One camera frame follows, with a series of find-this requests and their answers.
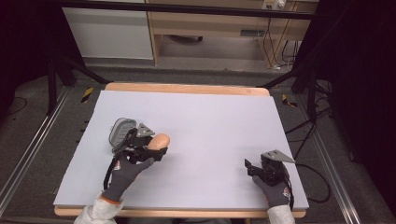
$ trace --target electrical outlet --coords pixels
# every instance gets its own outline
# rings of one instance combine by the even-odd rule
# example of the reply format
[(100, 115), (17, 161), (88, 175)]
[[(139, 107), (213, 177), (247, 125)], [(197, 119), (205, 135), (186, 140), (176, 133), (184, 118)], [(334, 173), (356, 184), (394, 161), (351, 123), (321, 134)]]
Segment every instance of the electrical outlet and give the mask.
[(286, 5), (286, 0), (264, 0), (262, 9), (265, 10), (282, 10)]

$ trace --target black strap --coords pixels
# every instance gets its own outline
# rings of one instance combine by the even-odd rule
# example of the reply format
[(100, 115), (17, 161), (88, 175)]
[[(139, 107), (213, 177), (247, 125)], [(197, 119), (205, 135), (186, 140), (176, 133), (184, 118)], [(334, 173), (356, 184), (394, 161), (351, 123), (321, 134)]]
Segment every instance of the black strap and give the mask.
[(108, 188), (108, 180), (110, 179), (111, 172), (113, 171), (114, 166), (116, 165), (117, 161), (119, 160), (119, 157), (120, 157), (120, 153), (118, 153), (117, 155), (114, 155), (113, 160), (111, 160), (111, 163), (107, 169), (105, 180), (103, 181), (103, 189)]

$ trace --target tripod leg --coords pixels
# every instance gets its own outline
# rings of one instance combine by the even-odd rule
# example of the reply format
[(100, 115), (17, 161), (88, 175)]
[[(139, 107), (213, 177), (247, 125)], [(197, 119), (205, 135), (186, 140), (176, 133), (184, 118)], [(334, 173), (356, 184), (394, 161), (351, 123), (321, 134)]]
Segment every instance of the tripod leg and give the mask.
[(96, 75), (94, 72), (90, 71), (86, 67), (81, 66), (80, 64), (70, 60), (67, 57), (63, 57), (63, 61), (65, 63), (67, 63), (69, 66), (71, 66), (73, 68), (76, 68), (79, 72), (83, 73), (84, 75), (86, 75), (88, 77), (91, 77), (93, 80), (99, 82), (100, 84), (108, 84), (110, 82), (113, 82), (113, 81), (107, 80), (107, 79), (105, 79), (103, 77), (100, 77), (100, 76)]

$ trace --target hand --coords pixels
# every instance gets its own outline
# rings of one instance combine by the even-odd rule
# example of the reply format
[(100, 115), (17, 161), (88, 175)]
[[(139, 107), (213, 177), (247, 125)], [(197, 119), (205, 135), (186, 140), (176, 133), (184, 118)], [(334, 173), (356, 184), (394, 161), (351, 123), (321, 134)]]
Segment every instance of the hand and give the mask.
[(290, 190), (284, 181), (275, 186), (265, 184), (257, 175), (252, 177), (253, 182), (262, 189), (270, 208), (289, 204)]
[(128, 189), (136, 177), (153, 163), (154, 159), (149, 158), (140, 164), (132, 164), (125, 155), (121, 155), (111, 172), (111, 183), (102, 196), (112, 202), (119, 202), (123, 192)]

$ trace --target white tabletop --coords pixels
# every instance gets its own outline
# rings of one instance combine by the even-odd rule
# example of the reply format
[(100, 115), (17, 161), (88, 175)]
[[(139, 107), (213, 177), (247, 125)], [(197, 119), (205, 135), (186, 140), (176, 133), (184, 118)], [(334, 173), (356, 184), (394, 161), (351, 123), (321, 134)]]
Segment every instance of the white tabletop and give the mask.
[[(123, 194), (126, 208), (266, 209), (244, 159), (260, 166), (263, 152), (290, 148), (270, 96), (102, 91), (90, 123), (64, 175), (54, 204), (92, 204), (111, 162), (108, 136), (119, 118), (143, 122), (171, 138), (162, 161)], [(309, 205), (294, 164), (294, 208)]]

